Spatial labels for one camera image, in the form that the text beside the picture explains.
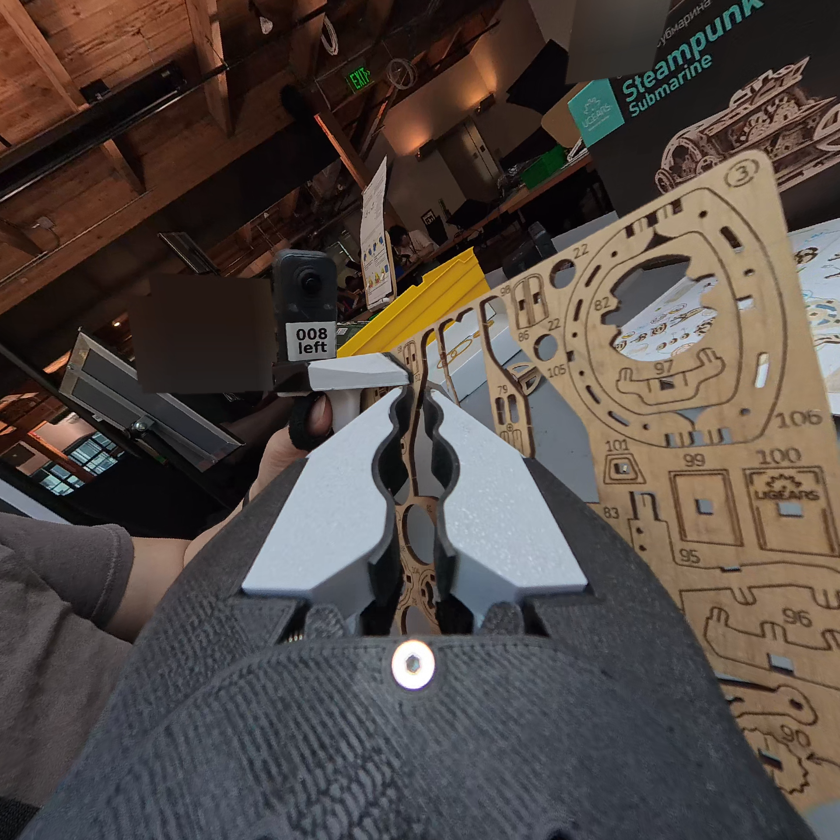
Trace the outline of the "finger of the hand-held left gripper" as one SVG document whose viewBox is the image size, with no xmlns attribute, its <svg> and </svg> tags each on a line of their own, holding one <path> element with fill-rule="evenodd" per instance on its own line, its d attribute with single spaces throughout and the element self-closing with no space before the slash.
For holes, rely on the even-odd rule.
<svg viewBox="0 0 840 840">
<path fill-rule="evenodd" d="M 308 392 L 362 391 L 404 387 L 413 374 L 391 353 L 363 353 L 308 365 Z"/>
</svg>

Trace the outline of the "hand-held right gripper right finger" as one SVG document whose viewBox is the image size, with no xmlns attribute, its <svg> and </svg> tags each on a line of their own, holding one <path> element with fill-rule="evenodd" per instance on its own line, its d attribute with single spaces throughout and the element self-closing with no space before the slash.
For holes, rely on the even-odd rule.
<svg viewBox="0 0 840 840">
<path fill-rule="evenodd" d="M 498 603 L 588 585 L 529 461 L 441 391 L 427 389 L 437 500 L 434 570 L 442 629 L 471 629 Z"/>
</svg>

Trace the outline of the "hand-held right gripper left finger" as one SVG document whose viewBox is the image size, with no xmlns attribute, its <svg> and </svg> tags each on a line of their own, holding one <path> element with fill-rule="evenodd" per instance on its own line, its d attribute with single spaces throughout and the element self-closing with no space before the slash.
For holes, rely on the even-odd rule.
<svg viewBox="0 0 840 840">
<path fill-rule="evenodd" d="M 407 389 L 396 387 L 305 459 L 242 584 L 338 609 L 389 634 L 403 588 L 395 494 L 407 482 Z"/>
</svg>

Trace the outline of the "laser-cut wooden parts sheet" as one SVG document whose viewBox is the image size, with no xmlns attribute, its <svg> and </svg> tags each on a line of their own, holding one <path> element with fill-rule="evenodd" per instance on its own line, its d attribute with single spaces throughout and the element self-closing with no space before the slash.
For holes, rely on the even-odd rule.
<svg viewBox="0 0 840 840">
<path fill-rule="evenodd" d="M 591 506 L 645 560 L 753 755 L 814 822 L 838 806 L 838 446 L 773 164 L 748 150 L 388 349 L 507 307 L 583 423 Z"/>
</svg>

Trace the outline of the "person's left forearm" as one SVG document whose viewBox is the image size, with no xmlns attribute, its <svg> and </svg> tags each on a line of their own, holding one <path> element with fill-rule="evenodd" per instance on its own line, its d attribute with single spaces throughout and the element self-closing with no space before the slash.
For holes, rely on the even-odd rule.
<svg viewBox="0 0 840 840">
<path fill-rule="evenodd" d="M 236 519 L 261 489 L 260 482 L 256 480 L 225 520 L 192 541 L 132 537 L 133 561 L 128 583 L 117 611 L 104 627 L 105 632 L 133 643 L 184 568 Z"/>
</svg>

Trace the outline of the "black model kit box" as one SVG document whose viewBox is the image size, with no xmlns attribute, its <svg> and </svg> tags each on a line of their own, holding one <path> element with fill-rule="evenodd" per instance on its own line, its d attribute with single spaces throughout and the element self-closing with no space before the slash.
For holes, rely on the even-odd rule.
<svg viewBox="0 0 840 840">
<path fill-rule="evenodd" d="M 788 228 L 839 215 L 839 2 L 676 2 L 646 71 L 569 103 L 619 216 L 746 151 Z"/>
</svg>

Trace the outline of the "person's left hand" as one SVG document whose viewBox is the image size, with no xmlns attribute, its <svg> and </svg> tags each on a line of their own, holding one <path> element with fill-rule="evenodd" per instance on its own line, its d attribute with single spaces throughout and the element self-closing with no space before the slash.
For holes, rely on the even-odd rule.
<svg viewBox="0 0 840 840">
<path fill-rule="evenodd" d="M 246 496 L 245 508 L 289 465 L 320 446 L 332 432 L 333 410 L 324 392 L 312 392 L 297 398 L 287 424 L 275 432 L 266 444 L 257 477 Z"/>
</svg>

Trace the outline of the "yellow plastic bin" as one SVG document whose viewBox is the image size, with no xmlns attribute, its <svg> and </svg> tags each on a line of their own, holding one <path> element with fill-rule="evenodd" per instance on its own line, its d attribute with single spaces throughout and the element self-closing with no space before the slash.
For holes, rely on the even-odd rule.
<svg viewBox="0 0 840 840">
<path fill-rule="evenodd" d="M 338 357 L 394 350 L 489 292 L 485 272 L 468 248 L 428 272 L 420 285 L 407 288 L 338 349 Z"/>
</svg>

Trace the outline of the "printed instruction sheet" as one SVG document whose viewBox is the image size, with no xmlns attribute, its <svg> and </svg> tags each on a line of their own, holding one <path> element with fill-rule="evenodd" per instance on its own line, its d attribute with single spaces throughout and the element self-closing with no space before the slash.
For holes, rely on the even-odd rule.
<svg viewBox="0 0 840 840">
<path fill-rule="evenodd" d="M 396 295 L 392 247 L 385 225 L 386 164 L 384 158 L 362 193 L 361 265 L 369 312 L 387 306 Z"/>
</svg>

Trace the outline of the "metal framed panel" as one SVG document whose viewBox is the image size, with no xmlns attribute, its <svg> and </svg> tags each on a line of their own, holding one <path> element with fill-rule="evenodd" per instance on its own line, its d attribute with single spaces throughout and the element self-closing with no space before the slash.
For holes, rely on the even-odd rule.
<svg viewBox="0 0 840 840">
<path fill-rule="evenodd" d="M 62 395 L 138 441 L 149 453 L 203 473 L 244 443 L 169 393 L 144 392 L 132 365 L 79 331 L 59 388 Z"/>
</svg>

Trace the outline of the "green plastic bin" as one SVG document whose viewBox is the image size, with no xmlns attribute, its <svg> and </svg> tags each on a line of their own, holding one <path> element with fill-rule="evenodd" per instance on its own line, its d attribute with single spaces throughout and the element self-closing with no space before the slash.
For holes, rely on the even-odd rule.
<svg viewBox="0 0 840 840">
<path fill-rule="evenodd" d="M 562 145 L 556 144 L 522 171 L 521 183 L 531 190 L 550 179 L 555 172 L 562 170 L 567 162 L 568 150 Z"/>
</svg>

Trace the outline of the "open instruction booklet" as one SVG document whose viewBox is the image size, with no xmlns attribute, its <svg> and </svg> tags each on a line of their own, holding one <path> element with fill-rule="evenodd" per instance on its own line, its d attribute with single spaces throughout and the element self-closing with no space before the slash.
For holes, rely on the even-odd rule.
<svg viewBox="0 0 840 840">
<path fill-rule="evenodd" d="M 839 416 L 839 220 L 788 234 L 832 414 Z M 670 283 L 653 298 L 645 292 L 645 308 L 622 326 L 614 348 L 640 361 L 664 361 L 693 346 L 711 328 L 715 312 L 701 303 L 717 283 L 715 277 L 687 276 Z"/>
</svg>

